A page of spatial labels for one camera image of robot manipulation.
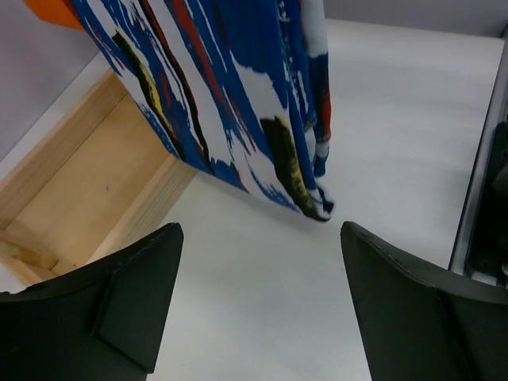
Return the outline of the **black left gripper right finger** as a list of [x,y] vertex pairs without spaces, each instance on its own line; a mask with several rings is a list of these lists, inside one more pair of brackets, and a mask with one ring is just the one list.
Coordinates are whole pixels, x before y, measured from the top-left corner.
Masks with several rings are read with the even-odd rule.
[[505,380],[507,291],[346,221],[341,250],[374,380]]

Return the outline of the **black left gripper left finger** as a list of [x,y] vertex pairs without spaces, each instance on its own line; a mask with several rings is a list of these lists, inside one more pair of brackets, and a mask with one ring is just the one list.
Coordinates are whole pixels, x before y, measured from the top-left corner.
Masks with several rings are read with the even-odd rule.
[[170,223],[65,275],[2,293],[2,379],[146,379],[182,248],[182,227]]

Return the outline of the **blue patterned trousers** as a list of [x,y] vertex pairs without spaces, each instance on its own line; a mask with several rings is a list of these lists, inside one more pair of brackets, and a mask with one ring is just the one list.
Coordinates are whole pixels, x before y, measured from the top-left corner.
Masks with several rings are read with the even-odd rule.
[[69,1],[164,147],[316,221],[331,137],[320,1]]

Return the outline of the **orange trousers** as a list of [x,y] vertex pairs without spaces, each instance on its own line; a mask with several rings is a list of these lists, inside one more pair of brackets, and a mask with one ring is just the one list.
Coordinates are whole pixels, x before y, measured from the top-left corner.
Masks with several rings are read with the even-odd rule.
[[83,31],[71,1],[68,0],[24,0],[28,8],[41,20],[70,29]]

